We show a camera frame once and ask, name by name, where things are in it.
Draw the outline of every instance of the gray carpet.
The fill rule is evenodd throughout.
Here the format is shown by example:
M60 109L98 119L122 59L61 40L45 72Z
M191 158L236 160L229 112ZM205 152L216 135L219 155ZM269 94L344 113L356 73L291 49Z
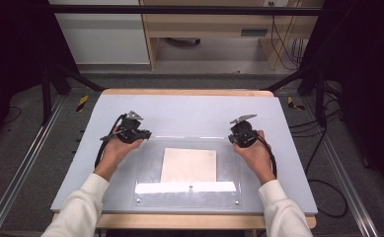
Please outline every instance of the gray carpet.
M283 75L265 75L265 77L243 74L225 75L86 75L86 77L105 87L112 88L206 88L206 89L251 89L264 88L277 81ZM51 201L71 164L78 147L77 140L82 138L91 111L100 96L77 83L71 82L74 89L67 96L64 107L43 146L16 202L1 230L21 230L42 232L50 223ZM291 109L287 106L287 94L294 94L294 85L286 86L278 95L289 125L311 120L306 111ZM83 112L75 112L83 95L89 100ZM296 105L302 100L293 97ZM22 109L22 114L7 123L0 130L0 198L7 189L14 173L19 167L25 153L36 136L41 122L41 95L39 87L22 92L13 98L12 106ZM330 103L328 112L337 110L338 104ZM16 115L10 110L9 117ZM312 129L304 134L313 134ZM327 131L336 147L342 162L352 178L374 224L381 236L384 236L384 181L379 172L365 169L360 154L343 121L335 119L329 123ZM296 148L305 166L319 135L294 138ZM320 147L309 169L308 178L320 179L339 187L336 177L329 165L325 150ZM325 211L337 214L344 210L344 202L332 189L321 184L312 184L314 197ZM358 226L348 212L343 218L331 218L322 213L317 216L315 236L361 236Z

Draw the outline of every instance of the wooden table edge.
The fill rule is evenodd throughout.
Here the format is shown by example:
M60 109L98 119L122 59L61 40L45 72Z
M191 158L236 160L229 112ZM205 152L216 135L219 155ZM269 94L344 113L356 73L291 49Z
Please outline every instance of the wooden table edge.
M306 214L309 228L317 225L314 214ZM97 228L103 229L265 229L265 218L259 214L151 214L105 213Z
M103 95L249 96L273 97L271 91L190 89L107 89Z

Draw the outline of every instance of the white sleeve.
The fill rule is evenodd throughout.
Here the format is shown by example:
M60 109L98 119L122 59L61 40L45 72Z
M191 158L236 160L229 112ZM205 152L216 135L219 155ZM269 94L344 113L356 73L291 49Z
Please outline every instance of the white sleeve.
M268 236L312 236L302 209L287 197L278 180L265 183L259 195L265 207Z
M66 198L58 217L41 236L94 236L102 213L103 195L108 187L108 181L90 174L81 189Z

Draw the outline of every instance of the white cabinet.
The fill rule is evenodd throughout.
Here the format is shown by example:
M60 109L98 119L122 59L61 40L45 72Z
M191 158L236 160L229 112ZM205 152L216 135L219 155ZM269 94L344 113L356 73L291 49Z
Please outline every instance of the white cabinet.
M49 0L50 4L138 5L137 0ZM55 14L77 64L149 64L139 14Z

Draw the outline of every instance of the metal bar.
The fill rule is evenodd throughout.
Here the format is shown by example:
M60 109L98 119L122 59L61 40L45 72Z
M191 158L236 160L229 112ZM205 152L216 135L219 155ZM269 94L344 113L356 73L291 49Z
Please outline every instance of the metal bar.
M308 113L315 119L314 116L314 106L310 100L307 100L303 97L304 104L308 110ZM367 212L366 207L363 204L360 196L358 195L357 190L354 187L354 184L351 181L351 178L348 176L348 173L340 161L337 151L334 149L333 143L330 140L330 137L325 134L324 137L324 147L328 153L327 158L330 162L330 165L336 175L337 181L339 182L343 194L347 199L348 205L351 209L351 213L354 216L355 221L357 222L358 228L361 231L363 236L367 237L377 237L379 236L376 227L373 224L372 219Z
M132 6L132 5L29 5L29 9L75 14L192 14L321 16L341 11L322 8L229 7L229 6Z
M8 212L10 211L17 195L19 194L20 189L23 186L23 183L26 180L27 175L32 169L33 164L35 163L36 159L38 158L38 154L51 130L53 127L56 118L59 115L60 109L62 107L62 104L65 100L64 96L58 96L54 106L53 106L53 113L50 117L50 120L47 122L46 125L43 125L38 135L36 136L34 142L32 143L31 147L29 148L28 153L26 154L25 158L22 161L22 164L20 165L18 171L13 177L13 180L11 181L9 187L7 188L7 191L4 193L3 197L0 200L0 227L3 224Z
M50 100L50 82L49 67L45 67L41 75L41 95L43 98L43 121L41 125L45 125L52 114L52 102Z

